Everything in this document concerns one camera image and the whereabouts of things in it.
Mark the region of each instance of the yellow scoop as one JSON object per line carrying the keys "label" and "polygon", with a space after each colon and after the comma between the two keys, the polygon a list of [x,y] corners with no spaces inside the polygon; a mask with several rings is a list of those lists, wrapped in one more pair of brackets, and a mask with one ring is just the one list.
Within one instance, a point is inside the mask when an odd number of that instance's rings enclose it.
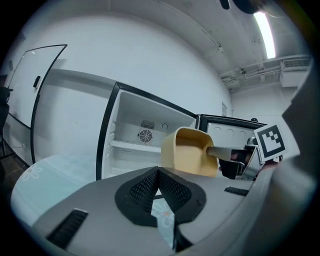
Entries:
{"label": "yellow scoop", "polygon": [[212,138],[207,133],[180,127],[164,139],[161,147],[162,167],[216,177],[217,158],[207,154],[207,148],[213,145]]}

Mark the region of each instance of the freezer door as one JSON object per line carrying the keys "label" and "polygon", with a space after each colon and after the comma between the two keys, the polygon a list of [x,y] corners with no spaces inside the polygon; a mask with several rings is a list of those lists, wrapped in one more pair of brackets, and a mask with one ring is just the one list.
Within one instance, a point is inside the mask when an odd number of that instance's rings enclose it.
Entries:
{"label": "freezer door", "polygon": [[243,148],[254,130],[265,124],[238,118],[201,115],[199,130],[208,133],[215,146]]}

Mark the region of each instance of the refrigerator fan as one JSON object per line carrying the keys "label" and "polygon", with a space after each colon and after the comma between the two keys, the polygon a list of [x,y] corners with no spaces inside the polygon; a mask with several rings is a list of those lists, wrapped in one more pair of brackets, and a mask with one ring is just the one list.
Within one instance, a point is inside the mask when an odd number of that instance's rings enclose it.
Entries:
{"label": "refrigerator fan", "polygon": [[142,130],[139,137],[142,142],[147,143],[152,140],[152,133],[149,130]]}

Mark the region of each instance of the fluorescent light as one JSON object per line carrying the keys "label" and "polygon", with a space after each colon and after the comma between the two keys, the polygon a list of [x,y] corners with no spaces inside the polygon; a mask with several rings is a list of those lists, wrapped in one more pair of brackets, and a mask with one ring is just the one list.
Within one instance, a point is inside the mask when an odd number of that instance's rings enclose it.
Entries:
{"label": "fluorescent light", "polygon": [[271,29],[266,15],[263,12],[259,11],[254,14],[254,17],[259,25],[263,37],[267,58],[271,59],[276,57],[274,39],[272,37]]}

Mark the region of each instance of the light blue mat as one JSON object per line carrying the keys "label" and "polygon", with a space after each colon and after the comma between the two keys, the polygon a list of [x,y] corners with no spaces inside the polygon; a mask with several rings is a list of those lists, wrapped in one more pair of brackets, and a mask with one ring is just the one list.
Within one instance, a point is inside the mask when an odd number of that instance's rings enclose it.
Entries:
{"label": "light blue mat", "polygon": [[[51,207],[96,180],[96,158],[53,155],[30,166],[18,179],[11,195],[15,215],[29,226]],[[153,201],[151,214],[157,218],[161,236],[172,247],[174,214],[166,201]]]}

